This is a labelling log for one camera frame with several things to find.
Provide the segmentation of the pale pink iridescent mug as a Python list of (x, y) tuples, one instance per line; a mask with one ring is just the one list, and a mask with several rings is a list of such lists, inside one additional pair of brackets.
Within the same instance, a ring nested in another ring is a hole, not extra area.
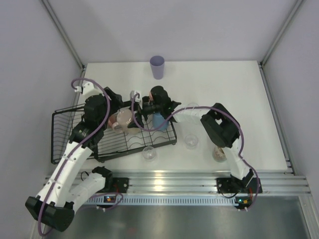
[(138, 128), (128, 128), (128, 125), (132, 122), (132, 119), (132, 112), (129, 109), (121, 110), (117, 114), (117, 122), (119, 124), (119, 128), (121, 129), (121, 132), (119, 133), (137, 134), (139, 132)]

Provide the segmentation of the blue plastic tumbler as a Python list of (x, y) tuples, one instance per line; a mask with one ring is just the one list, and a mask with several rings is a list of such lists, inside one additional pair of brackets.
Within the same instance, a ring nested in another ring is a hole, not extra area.
[(159, 131), (165, 131), (168, 127), (168, 122), (160, 113), (154, 113), (152, 118), (153, 128)]

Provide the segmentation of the pink ghost pattern mug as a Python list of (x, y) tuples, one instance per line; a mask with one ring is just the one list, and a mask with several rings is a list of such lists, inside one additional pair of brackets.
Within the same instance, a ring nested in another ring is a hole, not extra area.
[(115, 132), (121, 132), (119, 124), (117, 122), (117, 114), (113, 114), (108, 119), (108, 126)]

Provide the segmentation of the salmon pink plastic tumbler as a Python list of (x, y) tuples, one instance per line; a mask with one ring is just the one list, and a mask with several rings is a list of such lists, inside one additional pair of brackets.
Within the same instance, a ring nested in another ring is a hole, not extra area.
[(154, 102), (152, 92), (149, 92), (149, 102)]

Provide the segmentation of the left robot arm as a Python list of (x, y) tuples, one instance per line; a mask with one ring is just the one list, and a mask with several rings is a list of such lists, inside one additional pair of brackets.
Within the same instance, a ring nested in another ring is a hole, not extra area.
[(114, 185), (113, 173), (96, 167), (76, 187), (72, 184), (84, 162), (97, 151), (104, 136), (109, 116), (123, 105), (122, 97), (106, 87), (101, 92), (91, 83), (82, 88), (86, 98), (81, 121), (72, 130), (65, 152), (45, 186), (25, 206), (38, 221), (38, 232), (44, 237), (42, 224), (63, 232), (71, 224), (80, 207), (98, 191), (109, 192)]

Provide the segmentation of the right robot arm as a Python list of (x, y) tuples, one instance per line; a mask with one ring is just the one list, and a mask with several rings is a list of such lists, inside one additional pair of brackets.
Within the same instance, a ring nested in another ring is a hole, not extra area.
[(201, 125), (213, 144), (223, 150), (230, 167), (229, 186), (237, 192), (245, 192), (253, 179), (258, 180), (255, 169), (243, 158), (244, 135), (239, 122), (221, 104), (213, 106), (183, 106), (171, 100), (162, 86), (151, 89), (149, 96), (141, 97), (131, 91), (131, 111), (135, 126), (144, 129), (137, 117), (148, 118), (158, 113), (164, 122), (187, 122)]

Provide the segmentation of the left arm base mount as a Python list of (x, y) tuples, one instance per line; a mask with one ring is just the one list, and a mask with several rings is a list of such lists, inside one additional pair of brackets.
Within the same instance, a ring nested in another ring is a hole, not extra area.
[(100, 175), (104, 182), (102, 188), (97, 193), (126, 193), (129, 187), (129, 178), (126, 177), (115, 177), (113, 172), (103, 167), (96, 167), (92, 170), (93, 174)]

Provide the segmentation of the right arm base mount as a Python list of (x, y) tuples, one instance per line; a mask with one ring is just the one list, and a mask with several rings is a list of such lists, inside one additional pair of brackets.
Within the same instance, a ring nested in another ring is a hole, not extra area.
[(219, 194), (250, 194), (257, 192), (257, 178), (247, 175), (242, 180), (233, 177), (220, 177), (216, 179)]

